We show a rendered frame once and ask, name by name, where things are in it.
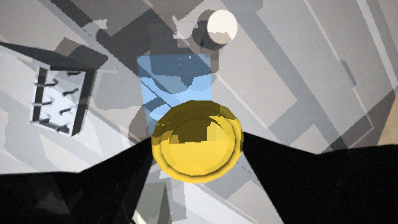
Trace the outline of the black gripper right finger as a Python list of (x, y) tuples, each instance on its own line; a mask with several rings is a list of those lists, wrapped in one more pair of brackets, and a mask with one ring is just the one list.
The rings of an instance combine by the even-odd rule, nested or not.
[(314, 154), (243, 134), (242, 151), (284, 224), (327, 224), (350, 173), (398, 165), (398, 144)]

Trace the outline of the yellow plate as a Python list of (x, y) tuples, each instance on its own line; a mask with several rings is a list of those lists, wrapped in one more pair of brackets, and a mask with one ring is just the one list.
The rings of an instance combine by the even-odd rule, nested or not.
[(207, 182), (232, 169), (243, 143), (240, 121), (211, 100), (189, 100), (170, 108), (151, 137), (158, 166), (188, 183)]

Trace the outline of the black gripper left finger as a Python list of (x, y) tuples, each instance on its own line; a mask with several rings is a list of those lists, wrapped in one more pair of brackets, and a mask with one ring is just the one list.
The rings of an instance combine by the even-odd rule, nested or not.
[(0, 174), (0, 218), (130, 224), (153, 160), (151, 137), (80, 172)]

